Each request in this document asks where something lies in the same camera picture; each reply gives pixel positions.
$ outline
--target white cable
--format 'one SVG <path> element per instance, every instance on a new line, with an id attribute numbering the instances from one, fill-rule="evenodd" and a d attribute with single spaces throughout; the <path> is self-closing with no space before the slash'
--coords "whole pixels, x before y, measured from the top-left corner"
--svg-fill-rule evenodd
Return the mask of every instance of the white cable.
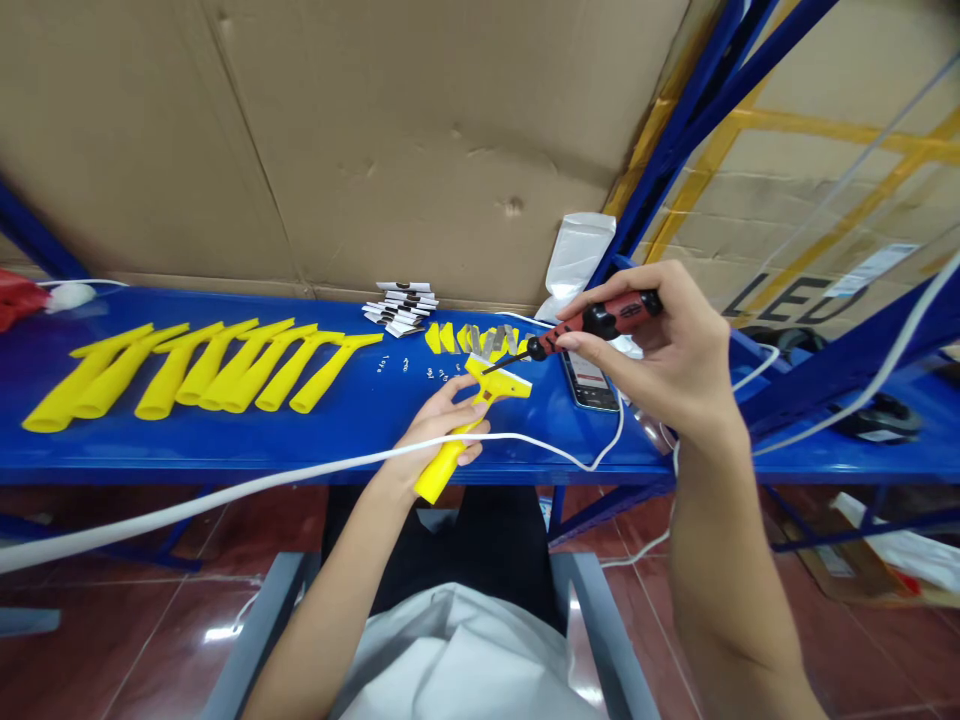
<path id="1" fill-rule="evenodd" d="M 867 385 L 866 389 L 860 393 L 856 400 L 850 403 L 843 410 L 831 415 L 826 420 L 817 423 L 813 427 L 807 428 L 803 432 L 797 433 L 793 437 L 789 437 L 786 440 L 781 440 L 780 442 L 774 443 L 769 447 L 758 450 L 753 454 L 754 457 L 766 455 L 768 452 L 773 452 L 774 450 L 779 450 L 787 445 L 793 445 L 795 442 L 800 442 L 801 440 L 810 437 L 814 433 L 818 433 L 824 428 L 828 428 L 834 423 L 840 422 L 843 420 L 843 418 L 852 415 L 870 402 L 870 399 L 876 395 L 877 391 L 896 369 L 897 363 L 900 362 L 900 357 L 907 349 L 907 345 L 909 345 L 910 341 L 913 339 L 913 335 L 917 331 L 917 327 L 920 325 L 920 321 L 923 319 L 923 316 L 930 307 L 930 304 L 936 299 L 937 295 L 943 289 L 943 286 L 947 284 L 947 281 L 956 272 L 958 266 L 960 266 L 960 251 L 954 253 L 953 257 L 950 258 L 950 262 L 948 262 L 943 269 L 937 273 L 937 276 L 927 286 L 927 289 L 923 291 L 920 299 L 917 300 L 917 304 L 913 306 L 913 310 L 911 310 L 910 314 L 907 316 L 907 320 L 903 324 L 900 334 L 897 335 L 897 339 L 890 348 L 890 352 L 887 353 L 887 357 L 884 359 L 883 364 L 880 366 L 880 369 L 874 376 L 873 381 Z"/>
<path id="2" fill-rule="evenodd" d="M 126 283 L 122 283 L 119 280 L 98 280 L 91 278 L 89 280 L 45 280 L 43 282 L 34 283 L 37 287 L 50 287 L 52 285 L 119 285 L 120 287 L 130 287 Z"/>
<path id="3" fill-rule="evenodd" d="M 540 327 L 548 327 L 551 330 L 557 326 L 556 323 L 554 323 L 553 325 L 550 325 L 549 323 L 540 322 L 539 320 L 534 320 L 533 318 L 524 317 L 523 315 L 517 315 L 516 313 L 498 312 L 495 314 L 506 315 L 507 317 L 515 317 L 517 320 L 524 320 L 525 322 L 533 323 L 534 325 L 539 325 Z"/>
<path id="4" fill-rule="evenodd" d="M 556 448 L 553 445 L 545 443 L 541 440 L 537 440 L 526 435 L 521 435 L 519 433 L 465 433 L 463 435 L 457 435 L 455 439 L 522 440 L 523 442 L 528 442 L 531 445 L 536 445 L 544 450 L 549 450 L 550 452 L 556 453 L 557 455 L 572 462 L 581 470 L 593 472 L 597 469 L 597 466 L 600 464 L 606 454 L 610 452 L 614 445 L 617 444 L 617 442 L 620 440 L 620 435 L 623 432 L 623 398 L 619 392 L 617 393 L 617 405 L 620 410 L 620 420 L 617 423 L 617 432 L 613 436 L 613 440 L 611 440 L 610 443 L 600 451 L 600 454 L 591 465 L 584 465 L 582 462 L 577 460 L 577 458 L 564 450 Z M 213 508 L 225 505 L 228 502 L 239 500 L 247 495 L 260 492 L 261 490 L 267 490 L 272 487 L 277 487 L 278 485 L 302 482 L 303 480 L 318 477 L 320 475 L 328 475 L 330 473 L 349 470 L 350 468 L 359 467 L 361 465 L 380 462 L 381 460 L 387 460 L 388 458 L 396 457 L 398 455 L 406 455 L 409 452 L 439 445 L 450 440 L 451 438 L 449 436 L 444 435 L 442 437 L 433 438 L 432 440 L 425 440 L 424 442 L 416 443 L 415 445 L 407 445 L 406 447 L 384 450 L 382 452 L 361 455 L 359 457 L 348 458 L 346 460 L 337 460 L 334 462 L 323 463 L 321 465 L 313 465 L 311 467 L 301 468 L 299 470 L 288 470 L 287 472 L 275 473 L 257 480 L 250 480 L 240 485 L 226 488 L 224 490 L 220 490 L 219 492 L 211 493 L 210 495 L 196 498 L 179 505 L 174 505 L 173 507 L 147 513 L 146 515 L 141 515 L 140 517 L 122 520 L 110 525 L 103 525 L 98 528 L 83 530 L 81 532 L 71 533 L 69 535 L 61 535 L 59 537 L 49 538 L 46 540 L 37 540 L 30 543 L 23 543 L 22 545 L 13 545 L 11 547 L 0 549 L 0 573 L 19 570 L 21 568 L 30 567 L 31 565 L 39 565 L 40 563 L 58 560 L 69 555 L 76 555 L 89 550 L 95 550 L 96 548 L 104 545 L 127 540 L 137 535 L 151 532 L 152 530 L 157 530 L 159 528 L 166 527 L 167 525 L 172 525 L 181 520 L 193 517 L 194 515 L 199 515 L 200 513 L 207 512 Z"/>
<path id="5" fill-rule="evenodd" d="M 910 102 L 908 102 L 903 107 L 903 109 L 900 110 L 900 112 L 898 112 L 889 123 L 887 123 L 887 126 L 880 132 L 879 135 L 877 135 L 876 138 L 874 138 L 873 142 L 871 142 L 869 145 L 867 145 L 866 148 L 864 148 L 863 152 L 860 153 L 860 157 L 858 157 L 856 161 L 853 163 L 853 165 L 851 165 L 847 169 L 847 171 L 840 176 L 840 179 L 830 189 L 830 192 L 827 193 L 826 197 L 824 197 L 823 200 L 821 200 L 817 204 L 817 206 L 813 209 L 813 212 L 811 212 L 807 216 L 807 218 L 799 226 L 797 226 L 796 230 L 794 230 L 790 234 L 790 236 L 786 240 L 784 240 L 777 247 L 777 249 L 774 250 L 773 253 L 771 253 L 767 257 L 766 260 L 763 261 L 763 263 L 757 269 L 757 272 L 755 275 L 756 277 L 759 277 L 764 272 L 764 270 L 767 269 L 769 264 L 773 261 L 775 257 L 777 257 L 777 255 L 779 255 L 781 252 L 783 252 L 783 250 L 785 250 L 787 247 L 792 245 L 793 242 L 798 237 L 800 237 L 804 232 L 806 232 L 806 230 L 810 227 L 810 224 L 813 222 L 814 218 L 816 218 L 828 205 L 830 205 L 830 203 L 832 203 L 837 198 L 837 196 L 841 192 L 843 192 L 843 190 L 847 187 L 847 185 L 849 185 L 853 181 L 853 178 L 856 175 L 857 170 L 859 170 L 860 167 L 863 165 L 863 163 L 866 162 L 867 158 L 870 157 L 870 154 L 874 150 L 876 150 L 878 147 L 880 147 L 880 145 L 882 145 L 883 142 L 888 137 L 890 137 L 890 135 L 896 129 L 897 125 L 899 125 L 903 121 L 903 119 L 907 115 L 909 115 L 911 111 L 913 111 L 913 109 L 926 96 L 926 94 L 930 92 L 930 90 L 933 89 L 933 87 L 937 85 L 937 83 L 939 83 L 947 75 L 947 73 L 950 72 L 950 70 L 957 63 L 957 61 L 960 61 L 960 52 L 958 52 L 956 55 L 950 58 L 950 60 L 947 61 L 947 64 L 944 65 L 940 69 L 940 71 L 936 75 L 934 75 L 933 78 L 920 89 L 920 92 L 918 92 L 914 96 L 914 98 Z"/>
<path id="6" fill-rule="evenodd" d="M 249 600 L 247 600 L 247 601 L 243 604 L 243 607 L 242 607 L 242 608 L 240 608 L 240 612 L 237 613 L 237 617 L 234 618 L 234 620 L 233 620 L 233 631 L 234 631 L 234 632 L 237 632 L 241 627 L 243 627 L 242 625 L 240 625 L 240 621 L 243 620 L 244 614 L 247 612 L 247 610 L 250 609 L 250 606 L 253 605 L 254 602 L 256 602 L 256 600 L 257 600 L 258 597 L 260 597 L 260 591 L 259 591 L 259 590 L 257 590 L 257 591 L 253 594 L 253 597 L 252 597 L 252 598 L 250 598 Z"/>
<path id="7" fill-rule="evenodd" d="M 757 366 L 756 370 L 747 375 L 743 380 L 739 381 L 736 385 L 733 386 L 733 391 L 736 392 L 742 387 L 749 385 L 751 382 L 760 377 L 767 368 L 773 365 L 777 359 L 780 357 L 780 348 L 774 347 L 773 345 L 765 345 L 764 343 L 757 343 L 760 347 L 766 348 L 770 351 L 770 355 L 767 356 L 767 359 L 764 360 L 760 365 Z"/>
<path id="8" fill-rule="evenodd" d="M 749 375 L 747 375 L 745 378 L 743 378 L 736 385 L 733 386 L 734 392 L 736 392 L 742 387 L 745 387 L 747 384 L 749 384 L 756 378 L 760 377 L 760 375 L 767 368 L 773 365 L 777 361 L 777 358 L 780 357 L 780 348 L 774 347 L 773 345 L 765 345 L 763 343 L 758 343 L 758 344 L 760 345 L 760 347 L 766 348 L 767 350 L 769 350 L 770 355 L 762 363 L 760 363 L 760 365 L 758 365 L 753 372 L 751 372 Z M 670 440 L 667 439 L 667 431 L 666 431 L 666 428 L 663 426 L 663 423 L 660 423 L 660 435 L 666 441 L 667 445 L 669 445 L 670 448 L 673 450 L 673 475 L 675 478 L 679 480 L 680 478 L 680 440 L 679 439 L 677 440 L 676 445 L 671 443 Z M 675 507 L 676 507 L 676 501 L 674 501 L 674 503 L 670 506 L 671 521 L 673 520 L 673 511 Z M 662 535 L 648 542 L 646 545 L 640 548 L 640 550 L 637 551 L 634 555 L 631 555 L 630 557 L 619 558 L 617 560 L 609 560 L 607 562 L 600 563 L 600 567 L 608 568 L 608 567 L 624 567 L 626 565 L 633 565 L 640 558 L 647 555 L 657 545 L 659 545 L 669 537 L 670 537 L 670 521 L 667 522 L 667 529 L 663 531 Z"/>

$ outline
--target smartphone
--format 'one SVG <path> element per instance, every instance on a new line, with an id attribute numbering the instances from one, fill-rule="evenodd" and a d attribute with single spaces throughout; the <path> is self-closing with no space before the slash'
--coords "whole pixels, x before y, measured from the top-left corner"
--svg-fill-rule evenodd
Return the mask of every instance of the smartphone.
<path id="1" fill-rule="evenodd" d="M 610 381 L 603 371 L 576 353 L 560 353 L 563 369 L 567 373 L 573 401 L 587 410 L 617 412 L 620 405 Z"/>

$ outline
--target cardboard box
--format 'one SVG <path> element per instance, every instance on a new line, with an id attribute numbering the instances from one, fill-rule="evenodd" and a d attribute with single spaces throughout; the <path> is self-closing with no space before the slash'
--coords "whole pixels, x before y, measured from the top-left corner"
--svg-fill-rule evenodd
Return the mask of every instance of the cardboard box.
<path id="1" fill-rule="evenodd" d="M 0 173 L 91 272 L 532 311 L 687 2 L 0 7 Z"/>
<path id="2" fill-rule="evenodd" d="M 796 5 L 784 0 L 766 29 Z M 734 325 L 836 337 L 960 247 L 960 68 L 789 246 L 880 130 L 956 52 L 960 6 L 838 3 L 693 153 L 634 255 L 676 258 Z M 852 297 L 831 288 L 891 245 L 916 251 Z"/>
<path id="3" fill-rule="evenodd" d="M 811 526 L 820 534 L 847 532 L 853 526 L 836 510 L 825 510 Z M 783 524 L 791 540 L 800 540 L 800 530 Z M 924 580 L 905 578 L 887 565 L 864 540 L 840 545 L 821 545 L 797 552 L 823 594 L 832 600 L 871 607 L 960 608 L 960 595 Z"/>

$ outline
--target black pants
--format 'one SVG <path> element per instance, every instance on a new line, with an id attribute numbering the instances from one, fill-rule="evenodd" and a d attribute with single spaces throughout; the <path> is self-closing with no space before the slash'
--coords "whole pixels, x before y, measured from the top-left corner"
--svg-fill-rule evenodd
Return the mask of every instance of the black pants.
<path id="1" fill-rule="evenodd" d="M 329 556 L 363 486 L 333 485 L 323 557 Z M 566 634 L 557 611 L 547 533 L 530 486 L 469 486 L 456 523 L 436 534 L 411 510 L 384 570 L 372 614 L 422 590 L 457 582 L 519 605 Z"/>

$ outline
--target screwdriver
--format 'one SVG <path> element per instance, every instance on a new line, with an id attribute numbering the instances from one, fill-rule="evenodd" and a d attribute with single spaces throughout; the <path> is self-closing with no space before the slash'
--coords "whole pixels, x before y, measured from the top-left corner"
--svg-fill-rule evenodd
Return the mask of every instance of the screwdriver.
<path id="1" fill-rule="evenodd" d="M 587 332 L 604 340 L 613 340 L 621 335 L 630 335 L 650 318 L 663 311 L 660 296 L 656 290 L 634 290 L 612 300 L 593 303 L 579 315 L 574 315 L 540 337 L 527 341 L 525 352 L 493 365 L 483 371 L 491 373 L 512 362 L 530 357 L 533 360 L 546 360 L 548 356 L 563 352 L 557 347 L 557 338 L 568 332 Z"/>

